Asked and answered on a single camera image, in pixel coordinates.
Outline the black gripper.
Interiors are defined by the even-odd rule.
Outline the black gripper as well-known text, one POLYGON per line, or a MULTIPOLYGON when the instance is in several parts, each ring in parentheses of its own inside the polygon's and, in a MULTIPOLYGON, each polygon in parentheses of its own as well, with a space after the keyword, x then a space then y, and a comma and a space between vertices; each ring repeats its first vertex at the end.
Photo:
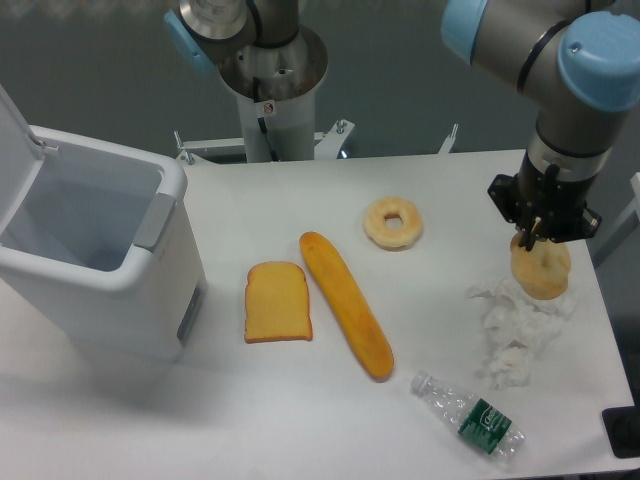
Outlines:
POLYGON ((520 233, 520 248, 592 238, 599 229, 602 217, 586 202, 594 179, 564 181, 560 174, 558 164, 537 167, 525 154, 516 175, 499 174, 490 184, 490 198, 520 233))

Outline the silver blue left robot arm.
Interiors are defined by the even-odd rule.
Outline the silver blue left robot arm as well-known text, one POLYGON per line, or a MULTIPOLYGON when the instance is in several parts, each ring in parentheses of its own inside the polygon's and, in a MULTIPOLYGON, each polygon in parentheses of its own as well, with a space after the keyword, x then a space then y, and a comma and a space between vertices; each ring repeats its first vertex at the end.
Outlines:
POLYGON ((164 16, 195 69, 216 69, 235 96, 250 163, 336 157, 315 140, 315 95, 328 69, 321 38, 295 1, 181 1, 164 16))

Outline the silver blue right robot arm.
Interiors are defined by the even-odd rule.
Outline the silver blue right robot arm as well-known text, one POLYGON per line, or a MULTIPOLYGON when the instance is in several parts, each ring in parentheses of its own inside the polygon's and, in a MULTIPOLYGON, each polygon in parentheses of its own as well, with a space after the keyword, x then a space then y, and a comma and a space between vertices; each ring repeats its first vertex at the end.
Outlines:
POLYGON ((586 202, 639 102, 639 22, 608 1, 448 1, 444 44, 539 108, 519 172, 488 194, 519 244, 591 238, 586 202))

